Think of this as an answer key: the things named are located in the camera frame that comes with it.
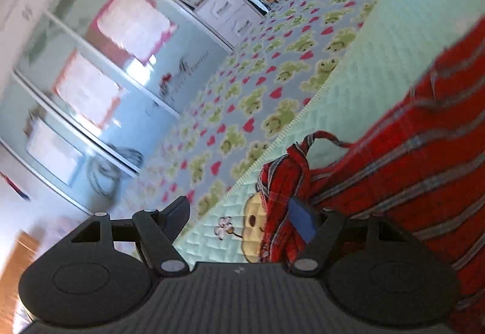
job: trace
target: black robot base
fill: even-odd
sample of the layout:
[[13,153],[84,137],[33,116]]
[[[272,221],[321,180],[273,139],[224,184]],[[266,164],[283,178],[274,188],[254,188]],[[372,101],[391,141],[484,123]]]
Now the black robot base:
[[[95,214],[23,274],[33,318],[24,334],[453,332],[455,273],[411,234],[385,217],[316,213],[295,199],[289,211],[297,229],[314,229],[292,265],[192,271],[172,246],[190,216],[185,197],[132,219]],[[113,241],[134,242],[141,261]]]

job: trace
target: frog pattern sheet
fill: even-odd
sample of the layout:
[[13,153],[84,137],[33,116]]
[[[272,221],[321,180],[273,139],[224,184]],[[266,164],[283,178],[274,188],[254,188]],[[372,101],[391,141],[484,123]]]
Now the frog pattern sheet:
[[126,217],[180,195],[191,224],[310,101],[379,0],[287,0],[228,56],[113,209]]

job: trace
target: bed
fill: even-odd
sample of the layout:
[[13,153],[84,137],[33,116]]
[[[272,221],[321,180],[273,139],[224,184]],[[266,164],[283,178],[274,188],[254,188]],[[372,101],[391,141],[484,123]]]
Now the bed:
[[252,29],[181,114],[113,217],[179,195],[201,220],[305,107],[379,0],[288,0]]
[[[309,104],[208,214],[176,241],[187,262],[253,262],[238,234],[243,234],[244,212],[263,163],[316,130],[357,140],[403,97],[433,58],[485,12],[484,1],[380,0]],[[317,141],[309,152],[310,167],[325,167],[344,153],[328,141]]]

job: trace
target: white cabinet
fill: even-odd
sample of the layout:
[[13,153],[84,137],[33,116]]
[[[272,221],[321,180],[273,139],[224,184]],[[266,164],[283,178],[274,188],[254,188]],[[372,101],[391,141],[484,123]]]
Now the white cabinet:
[[204,0],[195,13],[232,46],[262,18],[247,0]]

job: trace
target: light blue quilted cover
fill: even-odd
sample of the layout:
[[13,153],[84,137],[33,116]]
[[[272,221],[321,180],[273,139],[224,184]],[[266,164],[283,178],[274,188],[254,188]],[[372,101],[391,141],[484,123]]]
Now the light blue quilted cover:
[[[182,256],[189,264],[246,262],[241,240],[230,234],[220,240],[214,228],[220,217],[231,217],[235,232],[241,234],[243,206],[255,192],[261,165],[316,130],[357,140],[484,12],[485,0],[380,0],[310,104],[201,222],[176,241]],[[344,153],[327,141],[317,141],[309,153],[310,166],[324,167]]]

